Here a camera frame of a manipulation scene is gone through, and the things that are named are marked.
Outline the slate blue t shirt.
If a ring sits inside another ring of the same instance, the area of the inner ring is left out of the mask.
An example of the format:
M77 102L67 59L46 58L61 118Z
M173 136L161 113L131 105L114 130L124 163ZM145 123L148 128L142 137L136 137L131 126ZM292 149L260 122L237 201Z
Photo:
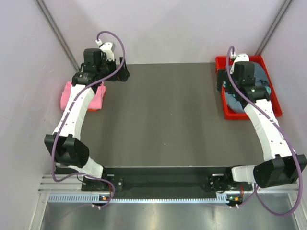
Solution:
M237 113L237 114L244 114L245 113L244 109L242 108L241 103L235 98L235 96L233 94L229 94L227 92L224 92L224 96L225 96L227 106L234 113Z

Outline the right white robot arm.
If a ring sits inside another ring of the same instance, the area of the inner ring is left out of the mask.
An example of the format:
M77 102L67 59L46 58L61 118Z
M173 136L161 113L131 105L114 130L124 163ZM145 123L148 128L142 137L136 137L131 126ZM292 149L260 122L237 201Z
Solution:
M234 190L241 182L260 188L294 184L307 165L304 155L296 154L281 132L272 105L272 87L261 64L239 61L216 70L216 90L223 93L226 105L251 121L263 151L258 165L227 168L224 184Z

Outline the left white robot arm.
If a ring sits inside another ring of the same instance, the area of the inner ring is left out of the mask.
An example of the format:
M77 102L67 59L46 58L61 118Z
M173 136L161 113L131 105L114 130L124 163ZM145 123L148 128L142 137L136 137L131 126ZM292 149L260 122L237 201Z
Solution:
M55 175L56 164L67 166L74 172L65 176L82 175L98 190L111 184L105 176L105 169L90 157L89 148L81 141L81 129L90 103L99 94L104 81L127 81L130 73L126 57L120 57L120 64L112 58L112 49L88 48L83 52L83 63L74 74L70 94L59 124L52 134L47 134L44 144L51 156L51 175L55 182L62 182Z

